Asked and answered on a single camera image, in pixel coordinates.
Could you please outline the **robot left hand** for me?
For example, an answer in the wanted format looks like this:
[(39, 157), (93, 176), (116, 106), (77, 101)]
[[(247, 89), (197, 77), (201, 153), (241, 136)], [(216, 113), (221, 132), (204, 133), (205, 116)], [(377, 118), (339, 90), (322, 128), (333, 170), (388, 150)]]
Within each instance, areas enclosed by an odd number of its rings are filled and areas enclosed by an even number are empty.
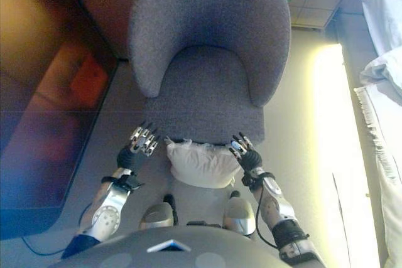
[(152, 122), (147, 124), (143, 121), (132, 132), (129, 142), (119, 151), (117, 166), (133, 171), (145, 157), (150, 157), (154, 153), (159, 145), (159, 139), (158, 128), (153, 127)]

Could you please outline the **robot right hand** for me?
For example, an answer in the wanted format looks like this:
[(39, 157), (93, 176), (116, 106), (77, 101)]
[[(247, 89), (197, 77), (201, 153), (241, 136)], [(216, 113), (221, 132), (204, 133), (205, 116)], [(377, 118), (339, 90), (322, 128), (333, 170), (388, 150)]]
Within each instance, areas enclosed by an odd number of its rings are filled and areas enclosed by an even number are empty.
[(229, 151), (234, 155), (244, 171), (263, 167), (261, 155), (257, 152), (251, 140), (242, 132), (239, 132), (239, 137), (232, 136)]

